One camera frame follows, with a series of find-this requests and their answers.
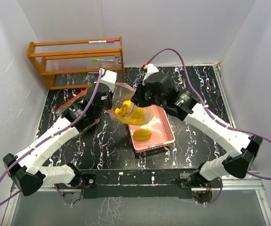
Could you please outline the yellow banana bunch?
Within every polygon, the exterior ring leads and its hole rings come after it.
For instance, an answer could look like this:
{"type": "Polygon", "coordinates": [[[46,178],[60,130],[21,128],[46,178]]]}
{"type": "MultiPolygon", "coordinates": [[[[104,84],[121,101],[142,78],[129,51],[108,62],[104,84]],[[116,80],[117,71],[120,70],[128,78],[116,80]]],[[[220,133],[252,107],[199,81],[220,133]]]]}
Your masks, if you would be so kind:
{"type": "Polygon", "coordinates": [[[123,102],[122,107],[116,108],[115,113],[122,116],[127,117],[131,112],[131,101],[126,100],[123,102]]]}

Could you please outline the yellow mango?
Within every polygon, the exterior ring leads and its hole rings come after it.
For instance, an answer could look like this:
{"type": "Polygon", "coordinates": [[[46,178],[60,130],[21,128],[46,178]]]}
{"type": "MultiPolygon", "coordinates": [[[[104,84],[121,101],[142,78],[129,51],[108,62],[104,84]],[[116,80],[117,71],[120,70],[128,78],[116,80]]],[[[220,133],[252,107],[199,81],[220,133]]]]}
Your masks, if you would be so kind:
{"type": "Polygon", "coordinates": [[[124,124],[144,125],[146,124],[145,114],[142,108],[131,107],[131,112],[127,117],[122,117],[124,124]]]}

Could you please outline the yellow starfruit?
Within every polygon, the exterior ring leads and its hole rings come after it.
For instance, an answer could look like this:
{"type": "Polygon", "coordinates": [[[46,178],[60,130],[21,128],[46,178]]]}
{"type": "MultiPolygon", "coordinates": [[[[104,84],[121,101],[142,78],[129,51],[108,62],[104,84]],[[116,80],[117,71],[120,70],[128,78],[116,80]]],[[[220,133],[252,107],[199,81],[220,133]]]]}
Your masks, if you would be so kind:
{"type": "Polygon", "coordinates": [[[152,132],[148,129],[137,129],[133,133],[133,139],[135,141],[144,141],[150,139],[152,132]]]}

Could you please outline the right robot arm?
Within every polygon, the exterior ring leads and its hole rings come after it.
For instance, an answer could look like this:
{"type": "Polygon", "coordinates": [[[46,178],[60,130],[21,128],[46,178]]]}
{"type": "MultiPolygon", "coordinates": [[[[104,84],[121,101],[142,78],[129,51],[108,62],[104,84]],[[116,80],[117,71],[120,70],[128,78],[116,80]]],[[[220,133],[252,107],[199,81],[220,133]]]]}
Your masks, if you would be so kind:
{"type": "Polygon", "coordinates": [[[245,178],[263,142],[259,136],[233,131],[223,126],[221,119],[210,117],[196,95],[178,91],[167,75],[153,73],[137,83],[131,102],[137,107],[163,108],[167,114],[205,133],[226,151],[224,156],[200,164],[193,174],[180,179],[181,183],[204,187],[226,175],[245,178]]]}

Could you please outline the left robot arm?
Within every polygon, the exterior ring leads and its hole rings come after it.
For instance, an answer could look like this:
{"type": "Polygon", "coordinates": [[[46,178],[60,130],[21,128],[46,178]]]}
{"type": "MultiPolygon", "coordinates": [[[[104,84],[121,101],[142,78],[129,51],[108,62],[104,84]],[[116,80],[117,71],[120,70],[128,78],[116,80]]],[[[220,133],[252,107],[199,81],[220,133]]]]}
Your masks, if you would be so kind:
{"type": "Polygon", "coordinates": [[[24,196],[32,195],[42,186],[66,184],[76,188],[81,184],[82,173],[72,163],[54,167],[43,164],[64,143],[99,122],[102,113],[112,108],[114,89],[114,84],[100,83],[82,91],[57,109],[54,125],[28,148],[3,158],[9,177],[24,196]]]}

